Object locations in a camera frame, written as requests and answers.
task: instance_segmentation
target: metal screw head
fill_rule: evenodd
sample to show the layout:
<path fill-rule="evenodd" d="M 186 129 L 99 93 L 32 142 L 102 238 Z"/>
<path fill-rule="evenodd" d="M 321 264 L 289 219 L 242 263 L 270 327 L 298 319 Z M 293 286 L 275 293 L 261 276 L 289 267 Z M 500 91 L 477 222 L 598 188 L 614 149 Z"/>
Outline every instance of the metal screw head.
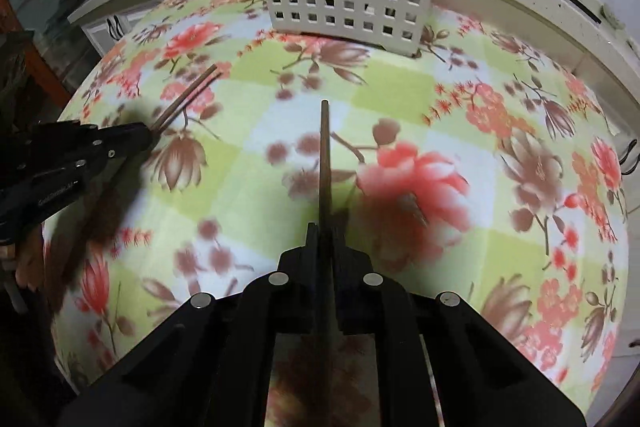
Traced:
<path fill-rule="evenodd" d="M 189 302 L 194 308 L 206 308 L 211 304 L 211 295 L 204 292 L 196 293 Z"/>
<path fill-rule="evenodd" d="M 384 278 L 379 273 L 371 272 L 371 273 L 367 273 L 362 278 L 362 280 L 364 281 L 364 283 L 366 285 L 369 285 L 369 286 L 380 286 L 383 283 Z"/>
<path fill-rule="evenodd" d="M 269 282 L 274 286 L 282 286 L 289 282 L 289 276 L 284 272 L 273 272 L 269 276 Z"/>
<path fill-rule="evenodd" d="M 444 292 L 440 296 L 440 302 L 445 306 L 457 306 L 460 304 L 460 297 L 458 297 L 457 293 L 453 292 Z"/>

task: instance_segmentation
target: cabinet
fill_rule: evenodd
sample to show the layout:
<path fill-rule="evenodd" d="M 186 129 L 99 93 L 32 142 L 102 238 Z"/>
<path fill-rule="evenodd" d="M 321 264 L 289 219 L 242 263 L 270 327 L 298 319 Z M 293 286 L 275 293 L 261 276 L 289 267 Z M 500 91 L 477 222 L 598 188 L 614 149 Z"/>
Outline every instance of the cabinet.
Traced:
<path fill-rule="evenodd" d="M 82 25 L 82 31 L 92 46 L 104 57 L 115 43 L 129 33 L 157 4 L 159 0 L 145 3 L 118 13 L 101 17 Z"/>
<path fill-rule="evenodd" d="M 100 54 L 100 57 L 104 57 L 126 33 L 122 28 L 122 20 L 118 18 L 120 24 L 117 25 L 114 17 L 105 17 L 98 22 L 82 26 L 82 31 Z M 116 31 L 116 27 L 122 28 L 122 32 Z"/>

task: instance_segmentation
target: cabinet handle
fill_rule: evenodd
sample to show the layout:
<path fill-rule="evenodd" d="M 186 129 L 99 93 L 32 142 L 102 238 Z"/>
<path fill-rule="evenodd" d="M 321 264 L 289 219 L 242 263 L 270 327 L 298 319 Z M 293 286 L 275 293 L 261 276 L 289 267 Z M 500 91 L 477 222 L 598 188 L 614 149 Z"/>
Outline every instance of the cabinet handle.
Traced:
<path fill-rule="evenodd" d="M 116 21 L 116 32 L 120 35 L 120 38 L 124 37 L 124 32 L 122 31 L 122 26 L 120 25 L 120 20 L 117 15 L 113 16 L 113 19 Z"/>
<path fill-rule="evenodd" d="M 107 27 L 109 28 L 109 36 L 113 40 L 117 41 L 118 38 L 113 34 L 113 26 L 111 25 L 111 19 L 109 19 L 108 17 L 107 17 Z"/>

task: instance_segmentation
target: chopstick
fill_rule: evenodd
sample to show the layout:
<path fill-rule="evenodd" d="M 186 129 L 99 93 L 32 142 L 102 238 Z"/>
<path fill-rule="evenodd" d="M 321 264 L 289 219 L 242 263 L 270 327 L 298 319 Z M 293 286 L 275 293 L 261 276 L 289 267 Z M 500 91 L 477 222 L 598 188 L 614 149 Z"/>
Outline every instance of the chopstick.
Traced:
<path fill-rule="evenodd" d="M 218 74 L 217 76 L 212 76 L 209 79 L 209 82 L 206 82 L 204 84 L 204 86 L 202 86 L 202 89 L 199 90 L 196 94 L 194 94 L 185 104 L 183 107 L 180 107 L 180 105 L 182 104 L 182 102 L 184 102 L 185 99 L 187 99 L 187 97 L 196 89 L 198 89 L 203 82 L 205 82 L 205 80 L 207 80 L 207 77 L 213 73 L 215 70 L 217 69 L 217 66 L 215 64 L 210 65 L 209 68 L 207 68 L 207 70 L 202 73 L 198 78 L 196 78 L 190 85 L 189 87 L 187 87 L 187 89 L 185 89 L 178 98 L 176 98 L 169 107 L 167 107 L 162 114 L 158 117 L 158 119 L 151 125 L 151 127 L 149 128 L 151 130 L 151 132 L 154 133 L 158 133 L 161 134 L 162 131 L 164 131 L 166 129 L 166 127 L 171 123 L 171 121 L 180 114 L 180 112 L 186 107 L 188 106 L 191 102 L 193 102 L 193 100 L 196 99 L 196 97 L 202 92 L 203 89 L 205 89 L 207 86 L 209 86 L 210 83 L 212 83 L 215 79 L 220 77 L 220 74 Z"/>

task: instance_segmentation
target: floral tablecloth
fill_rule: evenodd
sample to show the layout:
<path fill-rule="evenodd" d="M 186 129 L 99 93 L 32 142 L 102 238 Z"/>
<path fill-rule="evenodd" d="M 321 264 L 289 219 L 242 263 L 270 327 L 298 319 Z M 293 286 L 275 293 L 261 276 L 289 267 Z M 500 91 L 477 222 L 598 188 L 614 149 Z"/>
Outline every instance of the floral tablecloth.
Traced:
<path fill-rule="evenodd" d="M 222 76 L 96 210 L 105 225 L 52 327 L 77 388 L 190 295 L 240 292 L 303 243 L 318 214 L 327 98 L 348 243 L 409 291 L 459 293 L 587 409 L 616 340 L 628 246 L 606 118 L 579 79 L 437 7 L 420 57 L 406 58 L 278 34 L 263 0 L 165 0 L 61 118 L 151 124 L 212 62 Z M 99 189 L 46 222 L 48 259 L 73 244 Z M 270 425 L 305 414 L 306 349 L 304 339 L 280 340 Z M 373 356 L 368 337 L 338 343 L 337 425 L 378 421 Z"/>

